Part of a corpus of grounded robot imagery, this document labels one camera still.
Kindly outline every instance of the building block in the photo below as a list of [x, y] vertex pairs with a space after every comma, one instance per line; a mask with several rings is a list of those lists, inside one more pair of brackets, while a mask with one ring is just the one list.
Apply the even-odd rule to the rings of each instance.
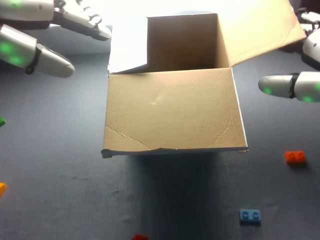
[[287, 164], [305, 164], [306, 157], [303, 151], [286, 151], [284, 153]]
[[0, 127], [5, 124], [6, 124], [6, 121], [2, 117], [0, 117]]
[[132, 238], [132, 240], [149, 240], [149, 238], [147, 238], [146, 236], [137, 234]]
[[260, 225], [261, 215], [259, 210], [240, 209], [240, 224], [242, 225]]
[[7, 188], [7, 185], [0, 182], [0, 198], [1, 198], [2, 194], [4, 193], [4, 191], [6, 190], [6, 188]]

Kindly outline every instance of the dark gray tabletop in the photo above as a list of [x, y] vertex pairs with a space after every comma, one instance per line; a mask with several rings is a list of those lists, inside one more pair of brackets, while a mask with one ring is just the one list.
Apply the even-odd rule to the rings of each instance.
[[[258, 80], [313, 69], [274, 51], [233, 68], [250, 150], [102, 159], [107, 55], [70, 57], [68, 79], [0, 65], [0, 240], [315, 240], [320, 103], [268, 96]], [[305, 151], [307, 168], [286, 165]], [[239, 209], [261, 226], [240, 226]]]

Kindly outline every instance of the open cardboard box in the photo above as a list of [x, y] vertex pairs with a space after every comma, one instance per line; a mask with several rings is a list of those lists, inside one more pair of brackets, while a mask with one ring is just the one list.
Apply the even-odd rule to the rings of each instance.
[[287, 0], [239, 4], [113, 26], [102, 157], [248, 150], [232, 66], [306, 36]]

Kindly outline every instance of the robotic hand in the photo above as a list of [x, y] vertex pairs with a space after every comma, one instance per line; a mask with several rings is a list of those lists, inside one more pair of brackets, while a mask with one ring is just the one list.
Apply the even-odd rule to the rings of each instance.
[[[320, 70], [320, 14], [300, 8], [296, 15], [307, 38], [284, 50], [300, 53], [302, 61]], [[320, 102], [320, 72], [303, 71], [290, 75], [264, 76], [258, 86], [262, 92], [269, 95], [297, 98], [304, 102]]]
[[24, 68], [27, 74], [70, 77], [75, 68], [68, 59], [22, 32], [47, 29], [50, 24], [99, 41], [111, 38], [100, 15], [82, 0], [0, 0], [0, 60]]

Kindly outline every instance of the green lego brick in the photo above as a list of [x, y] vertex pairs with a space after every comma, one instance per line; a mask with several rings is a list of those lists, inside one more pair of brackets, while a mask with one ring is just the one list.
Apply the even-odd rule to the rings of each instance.
[[6, 124], [6, 121], [2, 117], [0, 117], [0, 127], [5, 124]]

